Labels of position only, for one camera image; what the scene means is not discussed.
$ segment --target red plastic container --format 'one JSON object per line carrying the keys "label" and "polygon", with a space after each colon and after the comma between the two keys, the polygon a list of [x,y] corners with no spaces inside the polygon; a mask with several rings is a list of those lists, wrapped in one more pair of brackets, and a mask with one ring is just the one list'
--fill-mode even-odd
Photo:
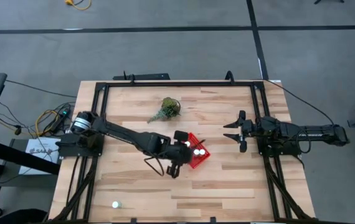
{"label": "red plastic container", "polygon": [[[198,141],[198,139],[195,137],[195,135],[193,135],[193,133],[189,133],[189,142],[190,146],[196,146],[200,141]],[[193,169],[195,169],[199,164],[204,162],[211,155],[202,144],[199,144],[195,149],[203,149],[205,150],[205,154],[203,156],[194,156],[193,154],[192,160],[189,163]]]}

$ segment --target wooden table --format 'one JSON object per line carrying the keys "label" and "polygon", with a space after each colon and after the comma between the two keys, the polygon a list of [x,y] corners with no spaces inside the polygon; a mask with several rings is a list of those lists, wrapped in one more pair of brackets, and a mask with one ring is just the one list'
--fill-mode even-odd
{"label": "wooden table", "polygon": [[[81,82],[74,116],[79,111],[90,111],[94,89],[95,82]],[[271,116],[290,121],[283,90],[267,82],[265,89]],[[181,116],[147,124],[167,96],[181,102]],[[133,217],[138,222],[209,222],[210,217],[216,217],[218,222],[273,220],[263,159],[256,142],[248,139],[247,152],[240,153],[239,145],[222,135],[239,132],[223,128],[237,119],[239,110],[245,110],[248,118],[255,118],[248,87],[112,87],[107,120],[135,131],[153,131],[170,137],[175,130],[192,132],[199,139],[206,139],[204,144],[211,156],[196,169],[183,166],[177,179],[160,177],[133,146],[105,137],[89,221],[129,222]],[[281,160],[289,193],[308,215],[314,216],[302,165],[292,156],[281,156]],[[49,218],[65,206],[74,162],[75,158],[62,162]],[[166,168],[170,162],[162,164]],[[276,191],[280,216],[284,217],[281,196]],[[85,198],[84,193],[79,218]],[[112,209],[113,201],[121,202],[122,208]]]}

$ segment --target black metal frame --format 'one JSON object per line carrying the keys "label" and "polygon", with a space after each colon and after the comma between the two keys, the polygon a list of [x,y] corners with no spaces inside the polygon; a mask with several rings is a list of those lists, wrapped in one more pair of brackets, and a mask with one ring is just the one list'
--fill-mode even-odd
{"label": "black metal frame", "polygon": [[[234,77],[232,73],[229,71],[227,72],[227,75],[225,77],[225,80],[227,81],[221,81],[221,82],[136,82],[135,81],[135,76],[131,75],[130,76],[131,80],[130,82],[123,82],[123,83],[96,83],[95,87],[95,95],[93,96],[93,103],[92,103],[92,112],[96,112],[97,110],[97,104],[98,104],[98,98],[100,91],[104,91],[103,94],[103,101],[102,101],[102,107],[100,109],[100,116],[105,116],[105,111],[107,107],[107,99],[108,99],[108,93],[111,87],[142,87],[142,86],[247,86],[250,88],[251,95],[252,95],[252,102],[253,102],[253,108],[255,111],[255,119],[260,120],[261,119],[261,112],[259,109],[259,104],[258,104],[258,98],[257,98],[257,90],[260,91],[260,96],[262,99],[262,105],[264,108],[264,113],[265,116],[269,116],[269,108],[267,104],[267,97],[265,93],[265,87],[263,84],[263,81],[248,81],[248,82],[237,82],[234,80]],[[264,147],[264,144],[258,140],[258,147]],[[83,185],[83,181],[87,178],[85,177],[85,168],[87,166],[87,157],[84,157],[80,166],[80,172],[78,175],[78,182],[77,182],[77,189],[82,190],[86,187],[86,185]],[[265,164],[265,167],[267,164],[270,164],[269,157],[266,155],[263,155],[263,161]],[[98,157],[94,157],[92,160],[92,165],[88,173],[92,175],[92,178],[90,179],[88,185],[88,191],[86,195],[86,203],[85,203],[85,210],[83,212],[83,219],[77,219],[77,212],[78,212],[78,203],[79,200],[75,203],[72,209],[72,216],[71,216],[71,221],[77,221],[77,222],[87,222],[89,219],[89,213],[90,213],[90,206],[91,206],[91,201],[92,201],[92,195],[93,195],[93,186],[94,186],[94,176],[93,172],[96,173],[96,168],[97,168],[97,162],[98,162]],[[280,162],[279,155],[275,155],[275,165],[277,169],[277,178],[279,183],[285,188],[284,184],[284,177],[283,177],[283,171],[282,171],[282,166]],[[280,219],[280,214],[278,211],[278,204],[277,204],[277,198],[276,198],[276,193],[273,185],[273,180],[271,177],[268,175],[268,171],[266,170],[267,173],[267,184],[268,184],[268,189],[270,192],[270,201],[272,205],[272,210],[273,210],[273,217],[274,220],[277,221]],[[283,204],[284,204],[284,209],[285,209],[285,216],[287,219],[292,219],[291,216],[291,210],[288,202],[286,199],[283,199]]]}

